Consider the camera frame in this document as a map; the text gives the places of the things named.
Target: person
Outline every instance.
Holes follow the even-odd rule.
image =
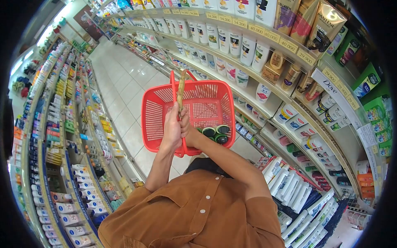
[[[99,226],[105,247],[242,248],[284,247],[277,206],[262,173],[244,158],[189,124],[178,103],[167,113],[164,137],[143,187]],[[185,173],[169,174],[175,150],[188,147],[195,158]]]

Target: white bottle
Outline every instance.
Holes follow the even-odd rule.
[[[199,36],[198,31],[197,31],[196,24],[194,22],[190,22],[190,21],[188,21],[187,23],[189,24],[190,32],[191,32],[192,37],[193,37],[193,42],[199,44],[200,43],[200,36]]]
[[[218,10],[217,0],[204,0],[204,9],[206,10]]]
[[[234,2],[235,15],[245,17],[247,19],[255,19],[256,0],[239,0]]]
[[[218,27],[218,34],[219,34],[219,48],[221,52],[224,54],[229,53],[229,32],[226,29]]]
[[[241,40],[243,39],[243,34],[229,33],[230,35],[230,53],[233,58],[239,58],[241,53]]]
[[[197,48],[194,46],[189,45],[190,54],[193,56],[193,59],[197,62],[200,61],[199,54],[197,52]]]
[[[272,91],[268,87],[259,83],[258,87],[256,88],[256,100],[264,104],[269,99],[271,92]]]
[[[248,35],[244,35],[241,42],[240,61],[246,66],[250,66],[255,54],[256,39]]]
[[[189,30],[187,28],[186,22],[185,21],[181,21],[181,20],[177,20],[177,23],[178,23],[179,29],[181,30],[182,37],[185,38],[185,39],[189,39],[190,32],[189,32]]]
[[[218,10],[234,14],[234,1],[233,0],[218,0]]]
[[[225,61],[216,57],[216,69],[218,70],[219,74],[222,76],[226,76],[226,65]]]
[[[241,88],[246,88],[248,85],[248,77],[248,74],[239,69],[236,76],[237,86]]]
[[[208,66],[216,71],[215,58],[212,54],[207,53]]]
[[[262,72],[263,65],[268,60],[269,48],[262,42],[258,41],[255,48],[254,59],[252,60],[252,69],[256,72]]]
[[[277,0],[256,0],[255,21],[273,27],[276,17],[276,8]]]
[[[207,25],[208,43],[211,48],[219,49],[219,34],[216,26]]]
[[[226,75],[228,79],[233,82],[236,81],[236,67],[230,63],[226,63]]]
[[[208,43],[207,26],[202,23],[196,23],[197,32],[200,37],[200,42],[203,44]]]
[[[198,56],[199,56],[199,58],[200,58],[201,63],[202,63],[203,65],[208,65],[208,62],[207,62],[207,54],[206,54],[203,50],[201,50],[201,49],[197,49],[197,51],[198,51]]]

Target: pantene keratin tube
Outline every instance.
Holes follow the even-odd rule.
[[[289,35],[301,0],[278,0],[274,28]]]
[[[324,0],[320,0],[313,28],[310,32],[306,47],[314,54],[325,52],[331,41],[347,21],[338,10]]]
[[[297,12],[297,18],[291,30],[290,37],[306,45],[307,37],[312,29],[320,0],[302,0]]]

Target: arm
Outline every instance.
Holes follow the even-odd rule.
[[[246,186],[245,200],[257,196],[272,198],[263,174],[237,153],[215,143],[189,126],[186,144],[207,154],[219,167]]]
[[[168,183],[172,159],[176,148],[182,145],[182,137],[187,134],[189,116],[187,110],[181,111],[182,121],[177,121],[179,105],[177,102],[167,113],[164,122],[164,136],[154,158],[152,168],[145,183],[145,188],[154,192]]]

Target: hand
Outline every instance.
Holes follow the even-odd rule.
[[[177,102],[170,112],[166,114],[164,123],[164,136],[160,145],[161,150],[174,153],[175,150],[182,145],[182,138],[185,137],[189,131],[189,116],[187,109],[181,111],[181,121],[178,121],[179,105]]]

